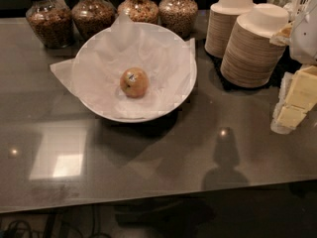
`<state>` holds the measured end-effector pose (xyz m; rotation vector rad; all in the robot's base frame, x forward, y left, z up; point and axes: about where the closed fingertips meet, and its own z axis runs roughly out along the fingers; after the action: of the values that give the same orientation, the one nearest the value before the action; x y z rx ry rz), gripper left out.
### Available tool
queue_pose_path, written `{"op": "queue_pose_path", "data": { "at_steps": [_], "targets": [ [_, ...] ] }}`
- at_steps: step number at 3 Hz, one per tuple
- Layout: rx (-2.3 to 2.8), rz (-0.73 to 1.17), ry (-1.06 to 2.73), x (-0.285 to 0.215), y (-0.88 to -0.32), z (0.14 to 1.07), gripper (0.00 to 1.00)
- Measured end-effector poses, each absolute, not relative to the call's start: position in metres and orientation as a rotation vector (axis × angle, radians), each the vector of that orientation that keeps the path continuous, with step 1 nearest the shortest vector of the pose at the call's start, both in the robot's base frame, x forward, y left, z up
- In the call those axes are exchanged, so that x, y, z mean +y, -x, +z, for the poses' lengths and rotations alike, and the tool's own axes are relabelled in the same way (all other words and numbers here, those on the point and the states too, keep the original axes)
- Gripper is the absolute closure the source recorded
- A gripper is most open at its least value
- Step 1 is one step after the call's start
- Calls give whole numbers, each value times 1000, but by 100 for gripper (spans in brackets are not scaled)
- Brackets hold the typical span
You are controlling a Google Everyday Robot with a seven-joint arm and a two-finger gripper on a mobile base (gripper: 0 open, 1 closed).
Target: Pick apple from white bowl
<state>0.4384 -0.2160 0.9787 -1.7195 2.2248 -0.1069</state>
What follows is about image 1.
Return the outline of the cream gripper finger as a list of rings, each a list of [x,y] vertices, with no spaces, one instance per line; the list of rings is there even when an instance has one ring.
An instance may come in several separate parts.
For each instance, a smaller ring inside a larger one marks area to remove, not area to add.
[[[284,47],[290,44],[290,35],[293,23],[287,23],[277,33],[273,34],[269,39],[269,42],[273,45]]]
[[[304,64],[296,73],[286,72],[281,81],[270,129],[289,134],[317,104],[317,66]]]

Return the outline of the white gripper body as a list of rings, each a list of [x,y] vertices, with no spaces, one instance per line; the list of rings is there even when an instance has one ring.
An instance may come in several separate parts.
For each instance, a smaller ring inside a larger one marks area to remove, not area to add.
[[[308,0],[296,16],[289,50],[293,60],[302,64],[317,64],[317,0]]]

